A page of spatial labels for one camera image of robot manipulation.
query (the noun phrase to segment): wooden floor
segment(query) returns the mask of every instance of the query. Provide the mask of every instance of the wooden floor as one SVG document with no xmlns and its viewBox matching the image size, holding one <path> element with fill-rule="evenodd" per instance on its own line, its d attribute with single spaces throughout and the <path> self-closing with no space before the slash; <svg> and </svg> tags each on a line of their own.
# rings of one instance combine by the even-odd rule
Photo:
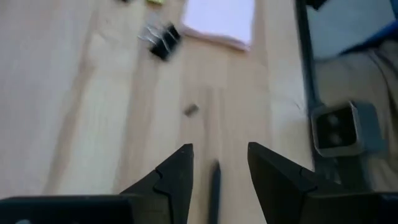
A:
<svg viewBox="0 0 398 224">
<path fill-rule="evenodd" d="M 178 27 L 183 5 L 160 15 Z M 264 223 L 248 142 L 312 169 L 293 0 L 257 1 L 248 54 L 187 37 L 168 63 L 137 39 L 149 14 L 143 0 L 0 2 L 0 197 L 118 193 L 193 143 L 189 223 L 206 223 L 215 159 L 220 223 Z"/>
</svg>

